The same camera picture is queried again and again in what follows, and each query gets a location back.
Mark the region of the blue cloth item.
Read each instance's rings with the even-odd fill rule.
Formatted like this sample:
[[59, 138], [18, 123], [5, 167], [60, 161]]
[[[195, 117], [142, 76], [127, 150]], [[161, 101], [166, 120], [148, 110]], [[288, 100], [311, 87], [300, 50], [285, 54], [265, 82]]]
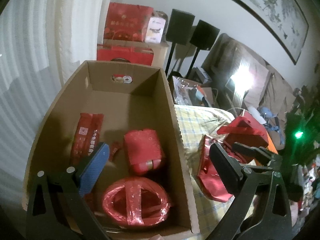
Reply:
[[271, 110], [267, 107], [259, 107], [258, 112], [266, 121], [264, 123], [264, 127], [266, 128], [266, 130], [268, 132], [272, 132], [272, 131], [277, 132], [279, 135], [280, 144], [284, 145], [285, 139], [280, 128], [280, 122], [279, 122], [278, 116], [272, 113]]

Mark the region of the white pink small box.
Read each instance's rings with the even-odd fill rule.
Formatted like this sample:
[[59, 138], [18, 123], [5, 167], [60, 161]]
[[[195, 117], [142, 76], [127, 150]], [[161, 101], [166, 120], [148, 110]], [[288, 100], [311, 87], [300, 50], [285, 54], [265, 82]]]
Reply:
[[162, 35], [166, 20], [161, 17], [151, 17], [146, 30], [144, 42], [159, 44], [162, 40]]

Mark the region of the red paper bag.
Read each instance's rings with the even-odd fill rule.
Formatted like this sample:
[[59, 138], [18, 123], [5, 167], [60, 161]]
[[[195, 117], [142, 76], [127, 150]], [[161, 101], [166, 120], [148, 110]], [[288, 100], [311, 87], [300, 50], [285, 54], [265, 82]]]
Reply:
[[209, 157], [209, 150], [217, 142], [208, 135], [204, 135], [200, 142], [200, 161], [197, 179], [202, 193], [210, 200], [225, 203], [233, 196], [226, 190], [216, 168]]

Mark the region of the dark red gift box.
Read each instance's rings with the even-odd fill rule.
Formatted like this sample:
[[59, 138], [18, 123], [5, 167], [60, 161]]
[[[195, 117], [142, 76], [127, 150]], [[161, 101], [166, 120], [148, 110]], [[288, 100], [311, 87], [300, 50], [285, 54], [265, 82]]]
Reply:
[[230, 124], [221, 126], [218, 135], [225, 135], [223, 144], [227, 153], [234, 154], [232, 146], [239, 142], [249, 147], [267, 147], [267, 131], [249, 112], [236, 117]]

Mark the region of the long red packet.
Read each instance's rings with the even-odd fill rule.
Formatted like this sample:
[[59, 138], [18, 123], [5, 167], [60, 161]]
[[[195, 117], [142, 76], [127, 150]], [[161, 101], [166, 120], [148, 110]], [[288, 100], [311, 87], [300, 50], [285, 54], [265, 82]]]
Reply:
[[84, 157], [90, 156], [99, 142], [103, 114], [81, 113], [71, 148], [70, 164], [78, 165]]

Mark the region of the framed ink painting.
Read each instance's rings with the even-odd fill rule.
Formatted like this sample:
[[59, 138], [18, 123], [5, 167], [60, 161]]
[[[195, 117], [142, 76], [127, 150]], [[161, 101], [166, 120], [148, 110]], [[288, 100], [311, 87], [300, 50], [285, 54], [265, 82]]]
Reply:
[[300, 58], [309, 24], [296, 0], [233, 0], [274, 36], [291, 61]]

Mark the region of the orange box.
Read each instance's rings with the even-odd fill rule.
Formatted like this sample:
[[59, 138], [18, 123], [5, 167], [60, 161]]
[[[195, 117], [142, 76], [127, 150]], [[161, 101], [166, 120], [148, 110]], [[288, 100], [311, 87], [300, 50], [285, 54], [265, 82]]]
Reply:
[[267, 146], [267, 149], [275, 154], [278, 154], [278, 151], [269, 135], [269, 133], [267, 133], [267, 138], [268, 138], [268, 146]]

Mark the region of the black speaker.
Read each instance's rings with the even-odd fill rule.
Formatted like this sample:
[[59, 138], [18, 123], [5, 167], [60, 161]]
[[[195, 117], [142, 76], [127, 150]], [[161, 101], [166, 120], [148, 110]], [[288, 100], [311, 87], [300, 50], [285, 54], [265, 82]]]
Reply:
[[181, 11], [178, 9], [172, 9], [168, 29], [166, 33], [166, 40], [171, 42], [170, 53], [165, 68], [165, 73], [168, 75], [172, 56], [176, 47], [176, 44], [185, 46], [188, 42], [188, 38], [193, 26], [195, 16], [191, 13]]
[[189, 75], [191, 74], [191, 70], [193, 69], [199, 52], [201, 50], [210, 51], [218, 37], [219, 32], [219, 28], [216, 28], [215, 26], [203, 20], [199, 20], [190, 40], [190, 44], [196, 47], [196, 51], [186, 77], [189, 77]]

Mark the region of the clear plastic bag clutter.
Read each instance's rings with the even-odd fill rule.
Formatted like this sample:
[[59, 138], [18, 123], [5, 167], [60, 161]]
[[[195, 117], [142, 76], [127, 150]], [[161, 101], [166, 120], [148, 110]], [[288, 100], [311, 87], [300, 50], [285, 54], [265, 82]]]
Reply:
[[203, 87], [198, 82], [174, 76], [169, 85], [176, 105], [214, 107], [210, 87]]

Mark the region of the open brown cardboard box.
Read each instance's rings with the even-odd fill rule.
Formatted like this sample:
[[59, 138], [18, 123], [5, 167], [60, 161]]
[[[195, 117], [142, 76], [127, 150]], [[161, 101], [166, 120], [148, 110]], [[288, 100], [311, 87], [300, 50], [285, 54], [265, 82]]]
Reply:
[[27, 209], [37, 172], [69, 166], [81, 113], [103, 114], [100, 141], [123, 142], [132, 130], [153, 129], [164, 152], [164, 165], [148, 177], [167, 191], [166, 221], [150, 230], [111, 233], [115, 239], [186, 239], [200, 231], [193, 187], [175, 107], [165, 72], [140, 64], [86, 61], [69, 78], [49, 107], [30, 150], [24, 175], [22, 207]]

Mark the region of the red ribbon coil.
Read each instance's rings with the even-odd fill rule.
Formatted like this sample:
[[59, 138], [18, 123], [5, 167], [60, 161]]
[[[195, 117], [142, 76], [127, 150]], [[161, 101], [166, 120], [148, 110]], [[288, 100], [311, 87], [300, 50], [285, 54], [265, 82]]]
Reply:
[[123, 227], [155, 226], [168, 217], [171, 202], [161, 185], [145, 177], [127, 177], [109, 186], [102, 197], [103, 211]]

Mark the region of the tan cardboard box under bags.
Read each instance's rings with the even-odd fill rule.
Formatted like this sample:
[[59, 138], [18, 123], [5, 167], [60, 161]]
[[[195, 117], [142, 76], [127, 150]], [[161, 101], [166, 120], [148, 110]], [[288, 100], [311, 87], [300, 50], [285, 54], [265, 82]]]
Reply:
[[121, 40], [108, 40], [104, 39], [103, 44], [97, 45], [118, 45], [118, 46], [132, 46], [132, 47], [142, 47], [142, 48], [151, 48], [153, 50], [153, 62], [152, 67], [162, 68], [164, 61], [169, 49], [169, 45], [166, 42], [159, 44], [154, 43], [144, 43], [144, 42], [135, 42], [135, 41], [121, 41]]

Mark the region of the left black speaker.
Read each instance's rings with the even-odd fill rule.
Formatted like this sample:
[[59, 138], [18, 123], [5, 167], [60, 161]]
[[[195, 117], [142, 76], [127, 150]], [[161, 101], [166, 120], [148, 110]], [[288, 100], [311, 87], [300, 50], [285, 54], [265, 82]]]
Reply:
[[165, 73], [168, 75], [172, 56], [176, 47], [176, 44], [185, 46], [188, 42], [188, 38], [193, 26], [195, 16], [191, 13], [181, 11], [178, 9], [172, 9], [168, 29], [166, 33], [166, 40], [171, 42], [170, 53], [165, 68]]

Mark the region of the large red gift bag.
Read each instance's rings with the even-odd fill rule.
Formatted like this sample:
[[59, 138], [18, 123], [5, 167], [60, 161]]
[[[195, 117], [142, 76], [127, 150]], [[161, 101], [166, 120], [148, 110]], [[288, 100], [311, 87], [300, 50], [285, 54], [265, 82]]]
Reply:
[[104, 39], [144, 42], [153, 8], [111, 2], [108, 7]]

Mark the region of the red package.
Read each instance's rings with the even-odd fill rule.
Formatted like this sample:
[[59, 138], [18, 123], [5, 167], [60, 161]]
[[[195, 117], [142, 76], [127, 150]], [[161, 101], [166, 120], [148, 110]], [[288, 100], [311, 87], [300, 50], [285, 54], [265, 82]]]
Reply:
[[164, 164], [164, 152], [154, 129], [131, 130], [124, 135], [130, 171], [143, 176]]

